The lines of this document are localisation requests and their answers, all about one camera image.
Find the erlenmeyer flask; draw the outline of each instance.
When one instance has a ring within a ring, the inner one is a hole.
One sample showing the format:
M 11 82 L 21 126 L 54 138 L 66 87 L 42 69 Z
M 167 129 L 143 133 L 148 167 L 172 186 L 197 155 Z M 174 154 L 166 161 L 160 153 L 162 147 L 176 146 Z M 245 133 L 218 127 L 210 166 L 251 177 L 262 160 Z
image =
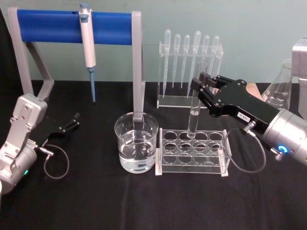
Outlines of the erlenmeyer flask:
M 289 110 L 292 85 L 291 65 L 291 59 L 285 59 L 279 75 L 261 95 L 263 101 L 277 109 Z

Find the white wall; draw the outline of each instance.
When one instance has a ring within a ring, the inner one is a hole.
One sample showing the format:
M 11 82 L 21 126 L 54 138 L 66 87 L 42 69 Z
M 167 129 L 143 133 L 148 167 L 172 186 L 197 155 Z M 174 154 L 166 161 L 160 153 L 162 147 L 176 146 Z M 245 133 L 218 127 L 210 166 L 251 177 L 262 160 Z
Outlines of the white wall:
M 145 73 L 157 81 L 158 43 L 166 28 L 172 34 L 196 30 L 219 35 L 224 48 L 221 74 L 251 82 L 270 82 L 281 62 L 291 58 L 292 46 L 307 35 L 306 0 L 89 0 L 94 11 L 142 11 Z M 0 0 L 7 7 L 78 10 L 76 0 Z M 88 80 L 81 44 L 40 43 L 50 72 L 56 80 Z M 96 45 L 96 79 L 131 81 L 131 47 Z M 33 79 L 40 79 L 30 62 Z

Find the cable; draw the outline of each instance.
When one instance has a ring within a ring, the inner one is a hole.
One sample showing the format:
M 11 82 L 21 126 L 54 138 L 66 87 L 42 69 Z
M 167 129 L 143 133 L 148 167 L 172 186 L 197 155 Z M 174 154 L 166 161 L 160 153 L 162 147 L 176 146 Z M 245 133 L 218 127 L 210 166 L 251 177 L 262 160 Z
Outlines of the cable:
M 57 148 L 57 149 L 61 150 L 61 151 L 64 153 L 64 155 L 65 155 L 65 157 L 66 157 L 66 159 L 67 159 L 67 169 L 66 169 L 66 172 L 65 172 L 62 176 L 58 176 L 58 177 L 51 176 L 51 175 L 47 172 L 47 170 L 46 170 L 46 165 L 47 165 L 47 161 L 49 160 L 49 156 L 47 156 L 47 158 L 46 158 L 46 160 L 45 160 L 45 163 L 44 163 L 44 171 L 45 171 L 45 173 L 46 173 L 46 175 L 47 175 L 48 177 L 50 177 L 50 178 L 52 178 L 52 179 L 55 179 L 55 180 L 62 179 L 64 176 L 67 175 L 68 170 L 69 170 L 69 159 L 68 159 L 67 153 L 66 153 L 63 149 L 61 149 L 59 146 L 56 146 L 56 145 L 46 144 L 45 146 Z
M 227 142 L 227 139 L 228 139 L 228 135 L 229 135 L 232 131 L 237 130 L 237 129 L 239 129 L 239 128 L 233 128 L 233 129 L 230 129 L 230 130 L 227 132 L 227 134 L 226 134 L 226 136 L 225 136 L 225 146 L 227 146 L 226 142 Z M 261 145 L 259 139 L 258 139 L 256 136 L 252 136 L 252 137 L 254 137 L 255 140 L 258 142 L 258 144 L 259 144 L 259 146 L 260 146 L 260 148 L 261 148 L 262 154 L 263 154 L 263 165 L 262 165 L 259 169 L 257 169 L 257 170 L 250 171 L 250 170 L 245 170 L 245 169 L 240 168 L 240 166 L 238 166 L 238 165 L 235 163 L 234 159 L 232 159 L 231 155 L 230 155 L 229 152 L 228 152 L 228 148 L 226 148 L 226 153 L 227 153 L 229 159 L 231 160 L 231 162 L 235 165 L 235 167 L 236 167 L 237 169 L 239 169 L 240 171 L 243 171 L 243 172 L 245 172 L 245 173 L 259 173 L 260 171 L 262 171 L 262 170 L 264 169 L 264 167 L 265 167 L 265 165 L 266 165 L 266 162 L 267 162 L 267 158 L 266 158 L 266 155 L 265 155 L 263 146 Z

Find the plastic dropper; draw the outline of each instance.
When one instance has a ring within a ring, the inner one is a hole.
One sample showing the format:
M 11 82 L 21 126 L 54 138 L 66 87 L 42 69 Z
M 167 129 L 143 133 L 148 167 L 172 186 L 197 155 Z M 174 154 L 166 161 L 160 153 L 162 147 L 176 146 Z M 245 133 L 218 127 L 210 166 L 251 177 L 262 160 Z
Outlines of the plastic dropper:
M 171 47 L 171 31 L 165 30 L 164 35 L 164 50 L 165 50 L 165 62 L 164 62 L 164 77 L 163 77 L 163 97 L 166 89 L 167 70 L 168 70 L 168 55 Z
M 200 46 L 200 42 L 201 42 L 201 32 L 198 30 L 198 31 L 195 32 L 195 35 L 194 35 L 193 57 L 192 57 L 192 64 L 191 64 L 191 71 L 190 71 L 190 78 L 189 78 L 189 84 L 188 84 L 187 97 L 189 96 L 190 89 L 191 89 L 190 87 L 191 87 L 192 78 L 194 76 L 194 68 L 195 68 L 196 56 L 197 56 L 198 48 Z
M 188 56 L 188 50 L 190 46 L 190 35 L 184 36 L 184 42 L 183 42 L 183 61 L 182 61 L 182 69 L 181 69 L 181 87 L 184 77 L 184 72 L 186 70 L 186 63 L 187 63 L 187 56 Z
M 208 70 L 208 74 L 211 75 L 212 73 L 212 68 L 213 68 L 213 63 L 214 63 L 214 59 L 215 59 L 215 54 L 218 48 L 220 42 L 220 37 L 219 36 L 215 36 L 213 39 L 213 43 L 212 43 L 212 57 L 210 60 L 210 64 L 209 64 L 209 70 Z
M 210 37 L 209 35 L 205 35 L 202 42 L 202 60 L 205 61 L 207 57 L 207 51 L 209 47 Z
M 174 87 L 174 82 L 175 82 L 176 68 L 177 68 L 177 58 L 178 58 L 178 53 L 179 53 L 179 47 L 180 47 L 180 35 L 179 35 L 179 34 L 176 34 L 176 35 L 175 35 L 175 41 L 174 41 L 175 55 L 174 55 L 174 64 L 173 64 L 173 86 L 172 86 L 172 87 Z

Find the blue led light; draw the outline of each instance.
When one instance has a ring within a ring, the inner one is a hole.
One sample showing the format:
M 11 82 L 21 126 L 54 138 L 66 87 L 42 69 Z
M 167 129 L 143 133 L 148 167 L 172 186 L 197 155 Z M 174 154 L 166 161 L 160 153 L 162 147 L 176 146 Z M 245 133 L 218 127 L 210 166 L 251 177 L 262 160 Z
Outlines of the blue led light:
M 288 152 L 288 149 L 285 146 L 282 146 L 282 145 L 278 146 L 278 149 L 279 149 L 279 151 L 284 152 L 284 153 Z

